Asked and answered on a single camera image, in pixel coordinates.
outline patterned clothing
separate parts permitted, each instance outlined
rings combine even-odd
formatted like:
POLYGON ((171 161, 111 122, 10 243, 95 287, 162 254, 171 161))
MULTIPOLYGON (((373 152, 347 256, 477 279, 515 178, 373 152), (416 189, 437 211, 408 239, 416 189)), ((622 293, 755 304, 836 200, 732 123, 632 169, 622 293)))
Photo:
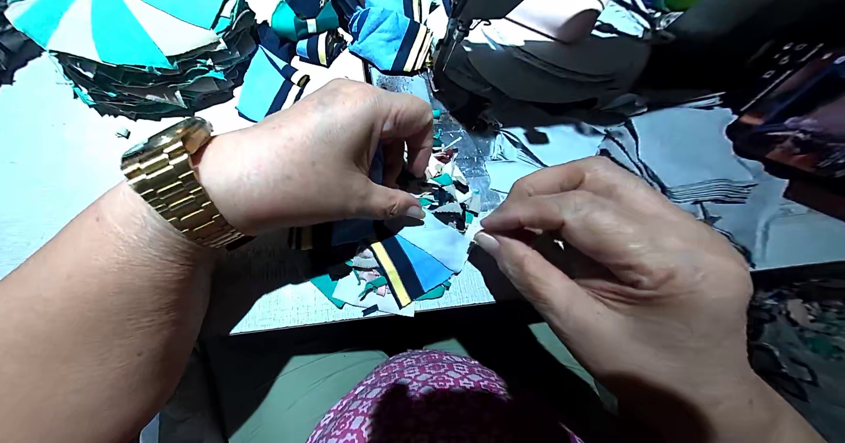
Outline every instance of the patterned clothing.
POLYGON ((499 375, 443 351, 379 365, 320 420, 308 443, 568 441, 563 425, 514 405, 499 375))

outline white fabric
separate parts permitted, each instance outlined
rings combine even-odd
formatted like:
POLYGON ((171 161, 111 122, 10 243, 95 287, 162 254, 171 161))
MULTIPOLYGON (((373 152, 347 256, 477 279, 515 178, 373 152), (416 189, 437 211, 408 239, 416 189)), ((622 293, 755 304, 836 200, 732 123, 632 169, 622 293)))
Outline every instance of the white fabric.
POLYGON ((123 2, 165 56, 181 55, 220 42, 220 37, 213 30, 179 20, 142 0, 123 2))
POLYGON ((100 61, 91 34, 91 0, 75 0, 69 6, 53 31, 47 49, 100 61))

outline gold watch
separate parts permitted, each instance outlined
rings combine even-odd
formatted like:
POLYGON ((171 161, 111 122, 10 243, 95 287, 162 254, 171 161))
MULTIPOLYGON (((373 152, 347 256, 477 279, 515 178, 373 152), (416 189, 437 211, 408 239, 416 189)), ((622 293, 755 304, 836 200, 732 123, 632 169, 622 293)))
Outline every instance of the gold watch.
POLYGON ((191 155, 211 139, 211 123, 188 118, 123 153, 129 185, 188 240, 225 247, 244 234, 226 222, 197 181, 191 155))

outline table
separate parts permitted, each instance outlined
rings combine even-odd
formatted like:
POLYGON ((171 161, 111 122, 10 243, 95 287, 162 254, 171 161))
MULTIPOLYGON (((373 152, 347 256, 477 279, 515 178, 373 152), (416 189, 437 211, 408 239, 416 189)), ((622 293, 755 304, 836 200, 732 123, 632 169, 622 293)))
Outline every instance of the table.
MULTIPOLYGON (((381 78, 376 73, 374 83, 430 100, 424 78, 381 78)), ((247 127, 252 123, 238 116, 234 108, 237 101, 236 90, 234 100, 212 106, 201 115, 215 125, 216 133, 247 127)), ((69 85, 47 56, 19 70, 14 85, 0 87, 0 111, 0 190, 4 191, 4 200, 0 201, 0 277, 121 181, 120 156, 130 145, 179 121, 169 118, 161 122, 132 122, 101 117, 73 98, 69 85), (122 127, 132 132, 129 141, 114 135, 122 127)), ((448 114, 437 126, 443 130, 447 143, 461 138, 458 165, 471 187, 480 190, 482 210, 495 208, 502 195, 489 189, 484 169, 492 136, 468 133, 448 114)), ((776 236, 769 236, 778 246, 760 264, 762 268, 845 259, 842 222, 799 206, 783 213, 790 225, 781 227, 776 236), (810 239, 796 249, 791 244, 800 236, 810 239)), ((273 236, 259 237, 232 254, 221 267, 206 319, 208 332, 255 332, 362 318, 360 308, 337 309, 308 283, 281 286, 301 282, 291 281, 291 277, 301 276, 307 264, 302 256, 284 250, 279 242, 273 236)), ((417 311, 513 297, 514 290, 496 274, 495 265, 485 262, 481 254, 471 254, 470 263, 453 279, 453 286, 444 297, 417 303, 417 311)))

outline finger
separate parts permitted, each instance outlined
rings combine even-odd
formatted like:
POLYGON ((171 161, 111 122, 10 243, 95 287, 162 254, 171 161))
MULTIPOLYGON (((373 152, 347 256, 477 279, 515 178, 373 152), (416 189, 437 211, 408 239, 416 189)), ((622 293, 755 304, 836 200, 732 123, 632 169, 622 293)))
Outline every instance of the finger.
POLYGON ((382 172, 381 184, 388 188, 396 188, 396 179, 405 166, 405 143, 401 140, 387 141, 382 144, 382 155, 385 158, 385 168, 382 172))
POLYGON ((644 212, 665 212, 669 209, 677 212, 677 208, 659 191, 602 156, 574 160, 561 166, 538 170, 518 180, 511 188, 508 199, 519 200, 576 189, 593 192, 617 202, 626 202, 644 212))
POLYGON ((419 220, 425 218, 419 201, 408 192, 386 188, 366 179, 357 186, 358 205, 354 216, 359 219, 388 220, 407 215, 419 220))
POLYGON ((431 104, 411 94, 382 92, 375 99, 375 113, 381 120, 379 137, 404 139, 408 147, 408 171, 422 177, 431 157, 434 117, 431 104))
POLYGON ((543 255, 520 240, 479 232, 476 243, 487 251, 516 289, 550 324, 565 335, 590 327, 602 305, 569 276, 546 261, 543 255))
POLYGON ((605 265, 629 286, 640 286, 646 276, 659 275, 666 265, 663 255, 671 249, 670 236, 655 235, 639 215, 592 192, 530 197, 504 204, 501 210, 484 223, 485 231, 559 230, 567 243, 605 265))

